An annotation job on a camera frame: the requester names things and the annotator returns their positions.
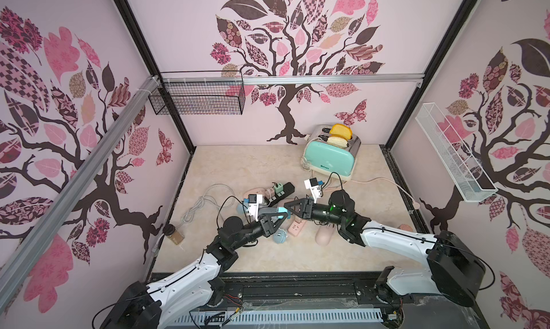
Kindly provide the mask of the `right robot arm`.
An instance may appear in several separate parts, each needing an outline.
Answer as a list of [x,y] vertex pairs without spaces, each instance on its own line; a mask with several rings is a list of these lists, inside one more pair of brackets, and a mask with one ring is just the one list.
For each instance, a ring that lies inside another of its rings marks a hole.
[[386,226],[356,213],[355,201],[344,190],[332,193],[328,204],[302,198],[285,208],[302,220],[334,224],[348,243],[387,250],[422,265],[410,271],[387,267],[380,276],[384,293],[442,295],[463,307],[475,305],[486,267],[454,233],[412,233]]

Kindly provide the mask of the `pink power strip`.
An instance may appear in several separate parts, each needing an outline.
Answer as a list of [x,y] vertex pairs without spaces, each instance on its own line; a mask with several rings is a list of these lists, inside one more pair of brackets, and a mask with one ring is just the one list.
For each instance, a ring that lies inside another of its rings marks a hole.
[[301,231],[304,229],[306,223],[307,222],[305,220],[295,218],[290,224],[287,232],[293,237],[298,237]]

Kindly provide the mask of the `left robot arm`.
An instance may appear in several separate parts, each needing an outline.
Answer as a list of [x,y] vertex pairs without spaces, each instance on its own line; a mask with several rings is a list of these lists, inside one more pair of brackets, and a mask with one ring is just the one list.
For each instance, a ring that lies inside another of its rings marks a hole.
[[98,327],[167,328],[193,309],[219,303],[225,293],[220,275],[236,262],[237,250],[275,234],[288,215],[283,207],[263,207],[250,223],[229,217],[197,260],[154,283],[128,286]]

